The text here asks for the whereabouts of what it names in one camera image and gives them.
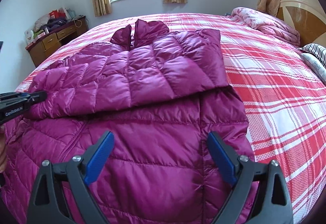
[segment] quilted fabric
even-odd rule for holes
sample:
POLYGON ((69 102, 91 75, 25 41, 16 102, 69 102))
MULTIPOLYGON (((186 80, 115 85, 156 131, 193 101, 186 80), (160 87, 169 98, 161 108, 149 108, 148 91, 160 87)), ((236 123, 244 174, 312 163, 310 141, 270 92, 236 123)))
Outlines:
MULTIPOLYGON (((210 131, 254 160, 219 31, 169 33, 152 25, 138 21, 134 45, 94 43, 34 78, 29 91, 46 90, 48 99, 7 125, 2 198, 20 223, 41 162, 68 161, 105 130, 115 147, 90 189, 112 224, 210 223, 230 192, 206 147, 210 131)), ((237 223, 245 222, 256 189, 237 223)), ((65 193, 82 223, 68 186, 65 193)))

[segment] folded blanket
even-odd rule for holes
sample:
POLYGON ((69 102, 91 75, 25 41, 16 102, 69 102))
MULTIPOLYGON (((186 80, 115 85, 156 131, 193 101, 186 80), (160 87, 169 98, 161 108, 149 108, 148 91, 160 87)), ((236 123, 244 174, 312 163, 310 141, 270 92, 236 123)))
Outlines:
POLYGON ((300 46, 299 32, 276 17, 242 7, 235 8, 231 16, 243 21, 252 29, 273 35, 289 44, 300 46))

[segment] desk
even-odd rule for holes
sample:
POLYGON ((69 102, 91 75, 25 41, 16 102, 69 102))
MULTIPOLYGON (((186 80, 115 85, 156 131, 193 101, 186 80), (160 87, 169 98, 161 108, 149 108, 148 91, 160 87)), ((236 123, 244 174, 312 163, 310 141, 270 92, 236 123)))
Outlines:
POLYGON ((55 51, 78 36, 86 33, 88 26, 86 17, 83 16, 78 20, 71 21, 65 25, 53 30, 38 39, 34 44, 27 48, 34 65, 38 67, 45 59, 51 56, 55 51))

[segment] screw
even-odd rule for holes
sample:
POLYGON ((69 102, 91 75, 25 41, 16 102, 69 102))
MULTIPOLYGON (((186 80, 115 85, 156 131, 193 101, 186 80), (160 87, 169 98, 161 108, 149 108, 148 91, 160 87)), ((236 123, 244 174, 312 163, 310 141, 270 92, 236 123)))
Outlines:
POLYGON ((271 161, 271 164, 275 167, 277 167, 279 165, 278 161, 277 160, 272 160, 271 161))
POLYGON ((240 161, 247 162, 247 161, 249 161, 249 158, 246 155, 241 155, 240 161))
POLYGON ((50 164, 50 161, 49 160, 44 160, 42 162, 42 166, 44 166, 44 167, 48 166, 49 164, 50 164))
POLYGON ((80 157, 80 156, 74 156, 74 157, 72 157, 72 160, 74 161, 74 162, 79 162, 79 161, 81 161, 82 160, 82 158, 80 157))

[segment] headboard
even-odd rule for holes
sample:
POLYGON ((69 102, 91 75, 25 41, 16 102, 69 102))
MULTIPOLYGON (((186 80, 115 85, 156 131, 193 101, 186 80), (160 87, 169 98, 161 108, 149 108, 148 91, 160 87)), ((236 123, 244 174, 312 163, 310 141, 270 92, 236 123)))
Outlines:
POLYGON ((318 0, 281 0, 277 17, 299 31, 301 46, 326 47, 326 14, 318 0))

